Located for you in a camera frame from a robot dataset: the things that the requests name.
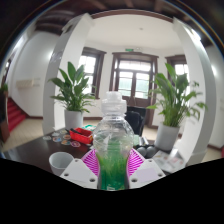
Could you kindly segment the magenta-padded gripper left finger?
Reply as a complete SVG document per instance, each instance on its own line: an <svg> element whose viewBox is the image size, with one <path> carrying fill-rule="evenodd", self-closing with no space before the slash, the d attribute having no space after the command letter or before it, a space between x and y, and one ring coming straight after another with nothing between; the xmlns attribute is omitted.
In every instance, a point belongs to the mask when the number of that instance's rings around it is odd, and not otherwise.
<svg viewBox="0 0 224 224"><path fill-rule="evenodd" d="M99 174L99 162L95 150L92 149L81 159L73 159L60 177L81 187L96 189Z"/></svg>

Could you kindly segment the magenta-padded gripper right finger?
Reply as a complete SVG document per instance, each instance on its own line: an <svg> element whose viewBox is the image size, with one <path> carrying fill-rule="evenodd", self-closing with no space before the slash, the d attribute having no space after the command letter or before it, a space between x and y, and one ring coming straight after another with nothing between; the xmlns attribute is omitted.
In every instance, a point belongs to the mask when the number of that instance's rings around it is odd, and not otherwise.
<svg viewBox="0 0 224 224"><path fill-rule="evenodd" d="M127 178L130 189L140 188L165 176L153 159L145 159L132 149L127 160Z"/></svg>

